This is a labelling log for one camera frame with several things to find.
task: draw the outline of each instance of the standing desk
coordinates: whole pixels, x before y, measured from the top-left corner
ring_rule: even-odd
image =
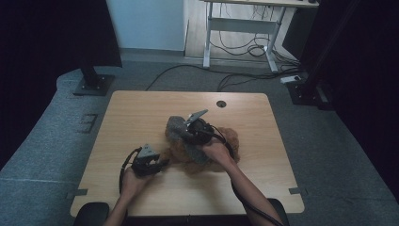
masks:
[[[281,26],[282,18],[284,17],[285,9],[291,8],[317,8],[319,4],[309,3],[308,0],[201,0],[208,2],[208,24],[206,31],[206,42],[203,54],[203,67],[210,67],[210,54],[211,54],[211,31],[232,31],[232,32],[243,32],[243,33],[259,33],[259,34],[270,34],[271,40],[268,45],[264,47],[264,52],[269,62],[272,73],[277,73],[279,69],[276,66],[272,50],[276,42],[279,28]],[[256,21],[256,20],[239,20],[231,18],[216,18],[212,16],[214,3],[229,3],[229,4],[244,4],[244,5],[260,5],[260,6],[274,6],[281,7],[279,18],[274,21]]]
[[[219,107],[218,101],[225,102]],[[161,153],[169,147],[165,129],[170,116],[202,116],[216,127],[230,127],[240,141],[240,169],[267,198],[278,199],[287,213],[301,213],[304,205],[267,97],[261,93],[116,91],[106,109],[71,214],[88,202],[114,207],[119,197],[120,167],[127,155],[145,143]],[[129,208],[129,216],[188,216],[245,214],[223,171],[184,173],[171,164],[155,175]]]

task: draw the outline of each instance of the dark curtain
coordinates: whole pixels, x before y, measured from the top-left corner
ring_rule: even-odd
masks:
[[[105,0],[0,1],[0,166],[30,133],[56,79],[92,66],[121,67]]]
[[[302,60],[332,88],[332,104],[399,201],[399,14],[396,1],[361,0],[314,72],[349,1],[324,0]]]

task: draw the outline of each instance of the person's left hand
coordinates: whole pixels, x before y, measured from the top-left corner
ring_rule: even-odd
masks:
[[[123,174],[122,190],[120,197],[129,202],[137,196],[144,186],[153,178],[153,175],[137,178],[131,167]]]

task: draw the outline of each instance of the person's right hand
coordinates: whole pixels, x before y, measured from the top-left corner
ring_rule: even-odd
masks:
[[[226,167],[227,164],[234,162],[226,146],[215,137],[213,137],[208,143],[201,146],[200,149],[205,152],[209,158],[216,161],[222,167]]]

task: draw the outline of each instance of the white desk frame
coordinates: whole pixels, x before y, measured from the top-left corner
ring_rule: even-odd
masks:
[[[208,13],[208,25],[206,31],[206,42],[205,50],[203,54],[203,67],[210,67],[210,54],[211,54],[211,31],[232,31],[232,32],[243,32],[243,33],[259,33],[259,34],[270,34],[271,40],[267,46],[264,47],[264,52],[267,61],[270,65],[272,73],[277,73],[279,69],[276,66],[276,61],[272,53],[273,46],[276,42],[277,35],[279,33],[279,28],[281,27],[282,18],[285,14],[286,7],[318,7],[318,4],[309,4],[308,1],[228,1],[228,0],[203,0],[208,2],[209,13]],[[212,16],[212,11],[215,3],[234,3],[234,4],[246,4],[246,5],[271,5],[281,7],[279,17],[276,21],[256,21],[256,20],[239,20],[239,19],[228,19],[228,18],[216,18]]]

